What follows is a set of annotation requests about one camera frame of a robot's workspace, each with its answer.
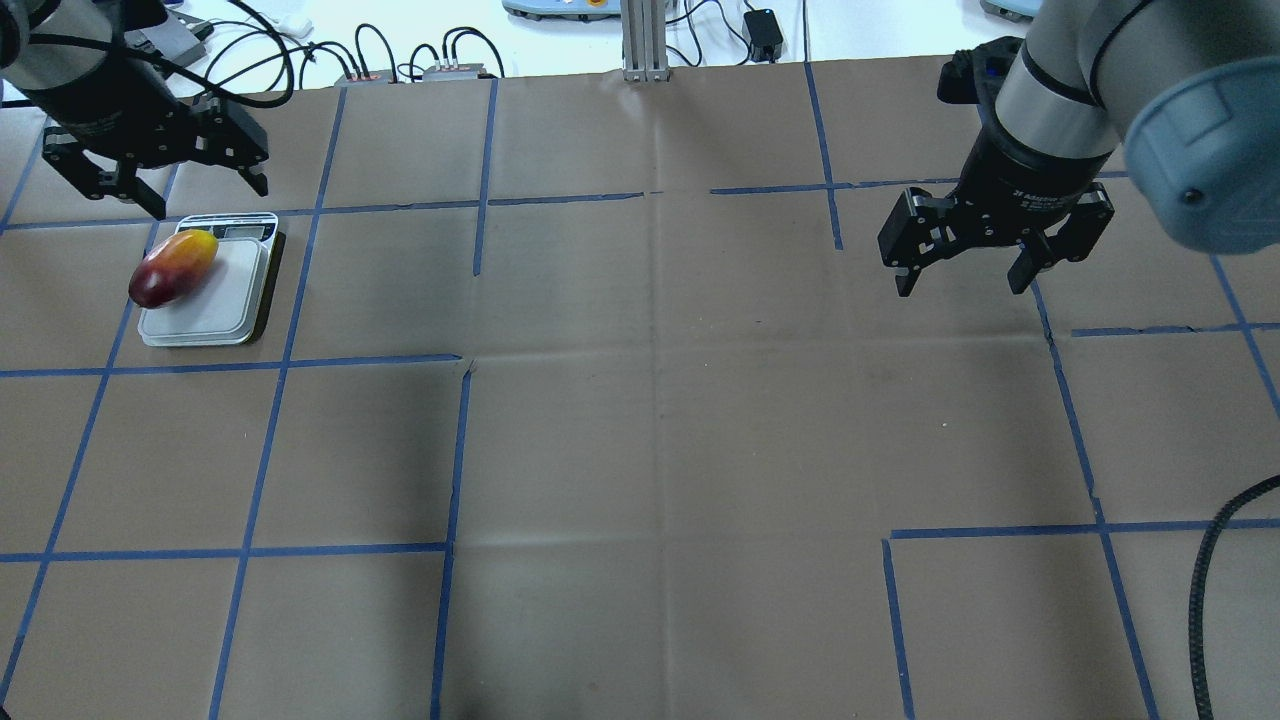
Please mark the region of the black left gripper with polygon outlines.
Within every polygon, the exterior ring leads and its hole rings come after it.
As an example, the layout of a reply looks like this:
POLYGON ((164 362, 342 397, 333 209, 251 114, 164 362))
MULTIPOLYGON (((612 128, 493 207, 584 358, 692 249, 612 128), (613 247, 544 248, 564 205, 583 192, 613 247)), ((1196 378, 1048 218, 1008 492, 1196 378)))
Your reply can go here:
POLYGON ((230 168, 269 195, 265 129, 238 102, 177 99, 141 60, 119 55, 24 55, 20 91, 45 110, 42 159, 82 196, 136 204, 152 219, 166 201, 140 170, 196 161, 230 168))

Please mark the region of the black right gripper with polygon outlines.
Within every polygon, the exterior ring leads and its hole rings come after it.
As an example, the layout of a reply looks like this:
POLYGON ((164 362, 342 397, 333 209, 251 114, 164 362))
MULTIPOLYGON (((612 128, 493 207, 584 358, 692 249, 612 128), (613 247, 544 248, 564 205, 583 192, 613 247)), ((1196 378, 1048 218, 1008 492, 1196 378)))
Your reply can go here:
POLYGON ((1014 295, 1059 263, 1085 260, 1116 210, 1096 179, 1103 158, 1061 159, 1010 149, 983 129, 955 187, 906 187, 878 233, 879 258, 909 297, 923 269, 970 249, 1018 247, 1007 272, 1014 295))

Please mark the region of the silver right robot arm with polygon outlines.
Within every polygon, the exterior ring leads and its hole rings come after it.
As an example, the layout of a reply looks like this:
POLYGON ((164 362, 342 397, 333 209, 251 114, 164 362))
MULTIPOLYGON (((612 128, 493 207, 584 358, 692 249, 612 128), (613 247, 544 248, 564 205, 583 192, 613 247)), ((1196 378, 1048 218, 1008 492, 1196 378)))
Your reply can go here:
POLYGON ((929 265, 1015 247, 1014 293, 1085 260, 1111 222, 1121 150, 1167 237, 1213 255, 1277 243, 1275 1, 1046 1, 1023 38, 961 50, 937 97, 980 117, 955 188, 910 187, 877 241, 908 297, 929 265))

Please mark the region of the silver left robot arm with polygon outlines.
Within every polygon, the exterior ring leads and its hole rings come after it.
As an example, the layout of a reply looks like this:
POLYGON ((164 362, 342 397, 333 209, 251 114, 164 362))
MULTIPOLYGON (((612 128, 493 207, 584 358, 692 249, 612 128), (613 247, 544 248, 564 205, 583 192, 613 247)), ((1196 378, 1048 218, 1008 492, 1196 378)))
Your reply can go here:
POLYGON ((3 78, 50 118, 42 159, 81 196, 166 214, 142 170, 195 161, 234 170, 268 195, 266 131, 250 102, 207 88, 192 102, 166 86, 166 59, 127 35, 163 26, 160 1, 5 1, 3 78))

